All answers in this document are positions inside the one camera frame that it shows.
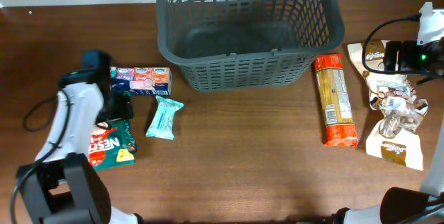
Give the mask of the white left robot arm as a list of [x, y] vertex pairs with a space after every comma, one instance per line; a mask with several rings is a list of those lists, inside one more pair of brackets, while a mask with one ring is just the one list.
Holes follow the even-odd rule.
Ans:
[[33, 223], [143, 223], [136, 213], [112, 206], [110, 194], [88, 161], [93, 127], [131, 119], [127, 96], [110, 89], [111, 56], [100, 50], [82, 54], [82, 67], [58, 83], [52, 126], [34, 162], [17, 169], [9, 214], [17, 222], [21, 198]]

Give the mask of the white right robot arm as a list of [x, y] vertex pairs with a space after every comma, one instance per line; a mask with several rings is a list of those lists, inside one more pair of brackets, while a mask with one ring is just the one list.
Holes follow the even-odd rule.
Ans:
[[[424, 169], [418, 126], [429, 111], [427, 100], [416, 96], [410, 75], [421, 83], [443, 78], [443, 11], [425, 3], [417, 14], [404, 18], [418, 22], [416, 40], [388, 41], [367, 37], [348, 45], [350, 61], [369, 89], [369, 105], [383, 117], [365, 138], [366, 153], [410, 169]], [[354, 126], [345, 86], [341, 55], [323, 54], [315, 59], [316, 79], [329, 146], [356, 146]], [[390, 188], [382, 202], [365, 209], [340, 209], [323, 223], [442, 223], [443, 137], [438, 138], [433, 161], [417, 191]]]

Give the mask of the Kleenex tissue multipack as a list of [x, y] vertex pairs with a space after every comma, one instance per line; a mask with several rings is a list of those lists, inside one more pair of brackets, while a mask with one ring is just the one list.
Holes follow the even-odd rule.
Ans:
[[111, 90], [132, 95], [170, 96], [172, 73], [168, 67], [110, 67]]

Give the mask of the mint green wipes packet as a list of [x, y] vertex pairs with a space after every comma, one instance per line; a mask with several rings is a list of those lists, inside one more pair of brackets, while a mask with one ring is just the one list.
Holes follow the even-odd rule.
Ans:
[[184, 104], [161, 96], [156, 96], [155, 98], [158, 106], [153, 120], [146, 131], [146, 137], [173, 140], [173, 118], [175, 113], [183, 108]]

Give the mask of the green Nescafe coffee bag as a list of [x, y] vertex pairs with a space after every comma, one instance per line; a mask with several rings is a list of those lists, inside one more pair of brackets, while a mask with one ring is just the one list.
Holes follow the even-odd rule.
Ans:
[[136, 163], [137, 144], [129, 119], [115, 119], [93, 126], [88, 161], [95, 171]]

